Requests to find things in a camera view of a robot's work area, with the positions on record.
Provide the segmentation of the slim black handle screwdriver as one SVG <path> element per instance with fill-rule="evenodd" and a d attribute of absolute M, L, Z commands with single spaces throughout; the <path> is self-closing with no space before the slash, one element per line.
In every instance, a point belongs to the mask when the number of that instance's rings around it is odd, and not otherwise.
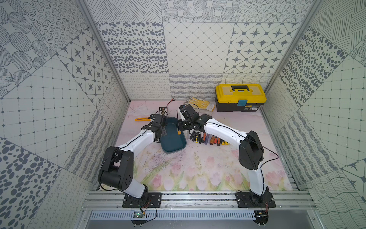
<path fill-rule="evenodd" d="M 196 133 L 193 132 L 191 135 L 190 135 L 190 140 L 192 140 L 193 142 L 196 141 Z"/>

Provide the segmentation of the teal plastic storage box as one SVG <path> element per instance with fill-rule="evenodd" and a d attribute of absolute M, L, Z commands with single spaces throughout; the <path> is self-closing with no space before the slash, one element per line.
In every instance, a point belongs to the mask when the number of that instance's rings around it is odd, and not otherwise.
<path fill-rule="evenodd" d="M 165 132 L 166 135 L 160 138 L 160 144 L 163 152 L 175 153 L 183 150 L 186 145 L 186 138 L 184 132 L 178 134 L 178 119 L 175 117 L 167 118 Z"/>

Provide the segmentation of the wooden handle black screwdriver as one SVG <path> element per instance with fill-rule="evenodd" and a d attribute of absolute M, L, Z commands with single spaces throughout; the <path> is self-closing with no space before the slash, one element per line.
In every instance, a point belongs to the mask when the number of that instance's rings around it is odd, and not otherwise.
<path fill-rule="evenodd" d="M 211 136 L 211 139 L 210 139 L 210 145 L 213 145 L 214 144 L 214 141 L 215 141 L 215 136 L 214 135 L 212 135 Z"/>

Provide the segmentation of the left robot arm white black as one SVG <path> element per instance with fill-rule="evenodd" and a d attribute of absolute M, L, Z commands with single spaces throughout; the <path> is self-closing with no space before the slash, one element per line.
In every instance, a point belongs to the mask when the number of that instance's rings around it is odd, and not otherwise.
<path fill-rule="evenodd" d="M 131 140 L 118 147 L 108 147 L 98 182 L 122 191 L 138 201 L 147 201 L 148 187 L 133 178 L 134 157 L 151 143 L 158 142 L 165 131 L 166 120 L 166 116 L 155 114 L 152 121 L 143 126 Z"/>

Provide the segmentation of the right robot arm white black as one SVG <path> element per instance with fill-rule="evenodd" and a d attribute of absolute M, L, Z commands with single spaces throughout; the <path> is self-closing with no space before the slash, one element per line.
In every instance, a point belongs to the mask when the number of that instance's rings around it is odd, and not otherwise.
<path fill-rule="evenodd" d="M 256 132 L 239 131 L 220 123 L 208 114 L 200 115 L 192 105 L 179 106 L 178 113 L 181 117 L 178 120 L 180 131 L 201 131 L 225 140 L 236 147 L 239 153 L 239 163 L 248 170 L 251 195 L 258 198 L 264 198 L 268 195 L 268 186 L 262 171 L 264 147 Z"/>

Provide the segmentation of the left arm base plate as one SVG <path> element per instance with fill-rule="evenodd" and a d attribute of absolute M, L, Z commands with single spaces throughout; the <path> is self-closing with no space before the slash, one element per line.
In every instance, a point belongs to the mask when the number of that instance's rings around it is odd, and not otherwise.
<path fill-rule="evenodd" d="M 123 208 L 160 208 L 162 202 L 161 192 L 145 192 L 141 198 L 126 194 Z"/>

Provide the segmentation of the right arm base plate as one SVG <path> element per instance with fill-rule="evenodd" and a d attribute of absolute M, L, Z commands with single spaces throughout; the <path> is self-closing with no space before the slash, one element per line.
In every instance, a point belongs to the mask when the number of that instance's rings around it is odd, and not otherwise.
<path fill-rule="evenodd" d="M 272 193 L 266 192 L 258 196 L 251 192 L 237 191 L 235 193 L 236 202 L 239 208 L 275 208 L 276 203 Z"/>

